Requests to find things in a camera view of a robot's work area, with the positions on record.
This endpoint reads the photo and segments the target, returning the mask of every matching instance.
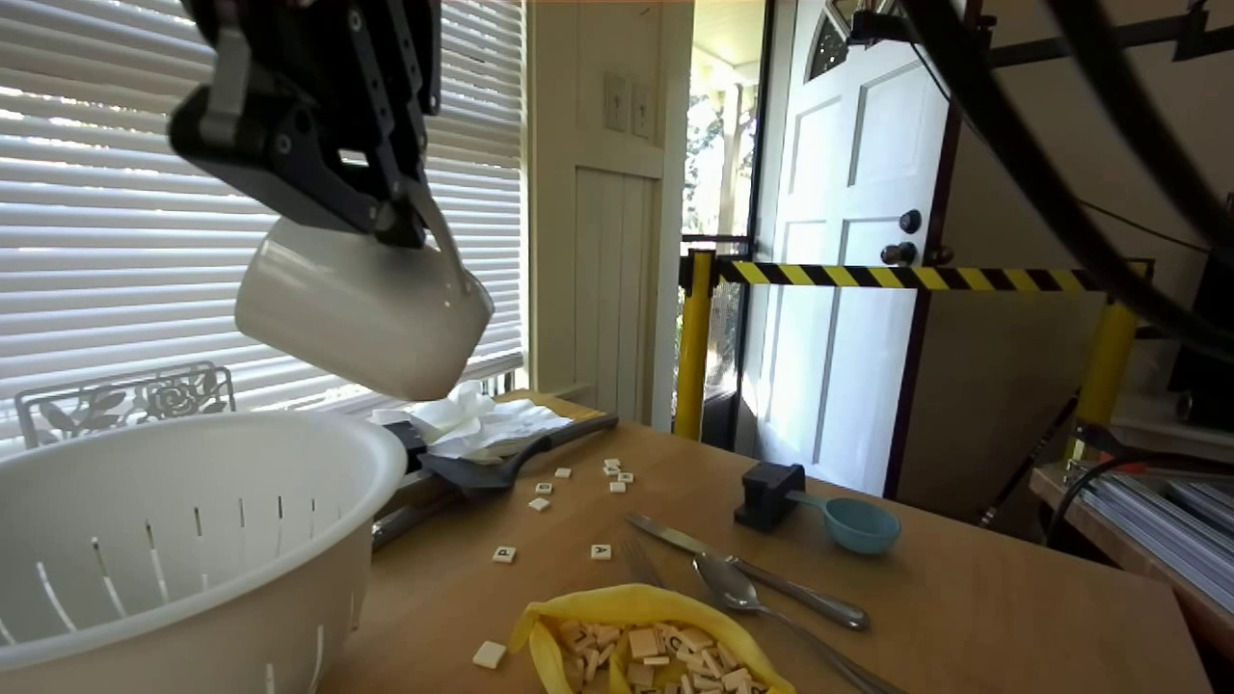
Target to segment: window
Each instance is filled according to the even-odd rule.
[[[492,294],[472,376],[521,366],[525,51],[516,0],[442,3],[442,111],[429,181]],[[178,0],[0,3],[0,456],[22,388],[221,361],[239,408],[319,403],[356,385],[232,323],[275,213],[165,147],[165,115],[211,51]]]

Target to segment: white wall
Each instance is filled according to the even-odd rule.
[[[666,428],[692,0],[527,10],[534,388]]]
[[[1000,16],[996,47],[1057,36],[1043,3],[987,0],[982,10]],[[1113,3],[1120,24],[1174,10],[1183,3]],[[1129,59],[1210,187],[1234,187],[1234,54],[1174,60],[1169,47],[1142,47]],[[1076,196],[1197,237],[1112,129],[1071,60],[1009,64],[1000,81]],[[1157,258],[1165,294],[1190,299],[1201,254],[1120,225],[1102,226],[1126,254]],[[971,129],[955,151],[944,248],[960,267],[1071,267]],[[1099,297],[932,297],[897,497],[975,515],[1080,380],[1097,311]],[[1126,388],[1161,392],[1169,366],[1174,345],[1138,345]]]

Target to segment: small bowl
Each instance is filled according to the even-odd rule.
[[[854,555],[886,555],[897,539],[897,520],[859,497],[831,497],[818,506],[827,536]]]

